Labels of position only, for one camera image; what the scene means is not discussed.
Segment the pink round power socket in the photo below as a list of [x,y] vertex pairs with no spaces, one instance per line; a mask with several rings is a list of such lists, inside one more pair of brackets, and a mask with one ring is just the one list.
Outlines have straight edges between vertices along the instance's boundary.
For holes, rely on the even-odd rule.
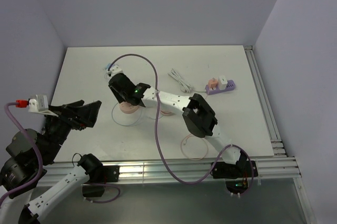
[[138,110],[137,105],[132,105],[128,102],[120,103],[119,108],[120,108],[121,112],[123,112],[125,114],[132,114],[132,113],[135,113]]

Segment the pink charger plug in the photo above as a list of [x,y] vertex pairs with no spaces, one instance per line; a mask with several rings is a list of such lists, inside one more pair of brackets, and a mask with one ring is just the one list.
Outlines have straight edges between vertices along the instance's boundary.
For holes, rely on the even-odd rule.
[[217,84],[218,84],[218,80],[216,78],[212,78],[208,81],[207,87],[209,88],[209,90],[214,89],[216,88]]

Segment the white 80W charger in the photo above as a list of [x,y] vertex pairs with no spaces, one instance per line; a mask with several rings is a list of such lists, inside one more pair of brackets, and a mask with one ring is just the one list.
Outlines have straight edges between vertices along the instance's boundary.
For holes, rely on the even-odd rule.
[[224,75],[220,75],[218,77],[218,84],[217,87],[219,88],[219,90],[225,90],[227,87],[227,79]]

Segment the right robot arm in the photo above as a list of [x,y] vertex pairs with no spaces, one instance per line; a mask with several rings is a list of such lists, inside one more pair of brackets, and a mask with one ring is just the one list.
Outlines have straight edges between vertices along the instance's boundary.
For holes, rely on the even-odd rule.
[[190,134],[206,139],[221,154],[231,175],[238,177],[246,170],[247,157],[232,145],[232,140],[219,126],[214,110],[201,95],[175,95],[158,91],[145,83],[135,85],[124,73],[110,73],[109,76],[108,87],[119,103],[127,102],[144,108],[160,107],[181,115]]

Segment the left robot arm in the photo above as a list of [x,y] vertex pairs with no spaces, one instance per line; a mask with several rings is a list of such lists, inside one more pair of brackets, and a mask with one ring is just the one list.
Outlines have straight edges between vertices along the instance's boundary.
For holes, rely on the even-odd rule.
[[[102,177],[101,161],[91,153],[84,154],[64,178],[37,199],[30,199],[47,173],[45,166],[54,163],[70,132],[93,128],[101,105],[101,101],[85,104],[79,100],[52,106],[44,95],[5,104],[4,111],[19,132],[6,147],[10,158],[1,168],[1,223],[41,223],[74,189]],[[45,116],[42,132],[23,128],[10,112],[11,106]]]

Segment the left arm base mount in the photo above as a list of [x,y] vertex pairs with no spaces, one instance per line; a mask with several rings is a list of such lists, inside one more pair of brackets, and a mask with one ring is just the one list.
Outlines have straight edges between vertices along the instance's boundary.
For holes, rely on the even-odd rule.
[[[113,185],[118,182],[120,167],[118,165],[104,165],[90,175],[90,179],[82,185],[82,195],[85,200],[92,203],[108,203],[116,200],[121,195],[119,187]],[[111,199],[103,200],[103,194],[108,189],[116,191],[116,195]]]

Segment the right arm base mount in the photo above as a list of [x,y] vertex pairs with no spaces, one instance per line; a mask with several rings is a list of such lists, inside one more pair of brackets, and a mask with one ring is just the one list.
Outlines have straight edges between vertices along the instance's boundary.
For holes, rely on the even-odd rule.
[[225,179],[230,193],[244,193],[250,186],[251,178],[258,177],[255,161],[239,161],[239,164],[217,162],[211,172],[213,179]]

